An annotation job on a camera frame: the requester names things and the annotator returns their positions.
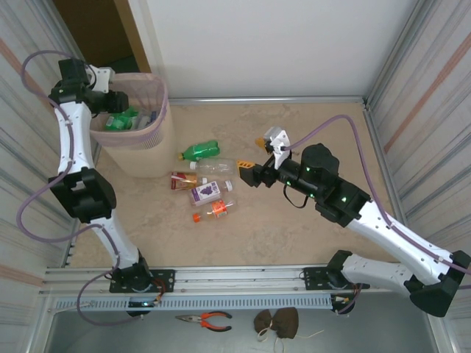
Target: bottle cap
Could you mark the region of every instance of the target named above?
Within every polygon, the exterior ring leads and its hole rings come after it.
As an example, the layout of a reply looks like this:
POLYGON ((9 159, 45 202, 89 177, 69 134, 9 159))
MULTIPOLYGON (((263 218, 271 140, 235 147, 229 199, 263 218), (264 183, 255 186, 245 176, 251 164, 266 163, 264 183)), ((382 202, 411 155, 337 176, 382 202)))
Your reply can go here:
POLYGON ((232 182, 230 182, 230 180, 226 180, 226 186, 227 186, 227 191, 233 190, 233 184, 232 182))

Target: doorway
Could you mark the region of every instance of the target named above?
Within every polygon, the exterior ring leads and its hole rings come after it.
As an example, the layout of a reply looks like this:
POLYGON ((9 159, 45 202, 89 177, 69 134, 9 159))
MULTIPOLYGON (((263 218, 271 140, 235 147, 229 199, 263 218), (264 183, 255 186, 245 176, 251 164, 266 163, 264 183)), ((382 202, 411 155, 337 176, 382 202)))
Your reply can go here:
POLYGON ((127 0, 53 3, 88 63, 116 73, 150 72, 127 0))

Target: yellow part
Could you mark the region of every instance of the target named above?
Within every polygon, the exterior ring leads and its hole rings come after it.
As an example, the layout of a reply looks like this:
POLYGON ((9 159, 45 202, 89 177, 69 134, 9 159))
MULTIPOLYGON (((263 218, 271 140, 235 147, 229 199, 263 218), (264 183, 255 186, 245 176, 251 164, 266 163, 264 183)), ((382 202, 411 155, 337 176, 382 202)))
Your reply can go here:
POLYGON ((237 160, 237 172, 238 175, 241 175, 241 168, 250 169, 251 167, 255 166, 254 162, 248 162, 246 160, 237 160))
POLYGON ((263 149, 266 152, 265 140, 263 138, 256 138, 255 139, 255 145, 257 145, 258 147, 260 147, 261 149, 263 149))

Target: white wall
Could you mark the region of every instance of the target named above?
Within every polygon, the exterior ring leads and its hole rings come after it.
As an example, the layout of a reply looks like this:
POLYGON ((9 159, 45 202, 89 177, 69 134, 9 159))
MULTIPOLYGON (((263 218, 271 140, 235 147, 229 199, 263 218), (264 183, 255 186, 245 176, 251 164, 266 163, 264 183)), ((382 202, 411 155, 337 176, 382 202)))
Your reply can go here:
MULTIPOLYGON (((51 22, 43 1, 0 2, 0 352, 25 352, 35 300, 47 267, 61 265, 66 243, 29 239, 16 226, 21 202, 57 175, 60 139, 47 101, 21 84, 26 57, 39 49, 74 53, 51 22)), ((57 55, 36 58, 27 67, 29 83, 48 92, 60 79, 57 55)), ((33 202, 23 216, 33 233, 47 238, 70 234, 73 224, 52 193, 33 202)))
POLYGON ((364 95, 416 0, 130 0, 173 98, 364 95))
MULTIPOLYGON (((468 254, 470 24, 470 0, 436 1, 372 103, 408 225, 438 246, 468 254)), ((471 284, 471 276, 462 284, 471 284)), ((446 319, 455 330, 455 352, 471 352, 471 290, 456 294, 446 319)))

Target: juice bottle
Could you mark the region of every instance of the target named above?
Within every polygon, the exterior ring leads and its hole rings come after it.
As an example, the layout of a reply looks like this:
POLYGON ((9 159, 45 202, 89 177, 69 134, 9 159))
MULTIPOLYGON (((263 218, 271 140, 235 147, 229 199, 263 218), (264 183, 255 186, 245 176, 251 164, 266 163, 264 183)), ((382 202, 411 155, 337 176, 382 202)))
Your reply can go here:
POLYGON ((230 180, 225 182, 209 182, 189 190, 188 196, 193 206, 201 206, 202 204, 220 199, 223 193, 228 193, 232 190, 233 184, 230 180))
POLYGON ((170 188, 172 190, 189 190, 207 183, 208 178, 198 177, 196 173, 174 171, 170 174, 170 188))
POLYGON ((197 213, 193 214, 193 222, 198 223, 200 221, 220 219, 227 215, 228 212, 234 212, 236 205, 236 201, 229 198, 223 198, 210 204, 206 204, 201 207, 197 213))

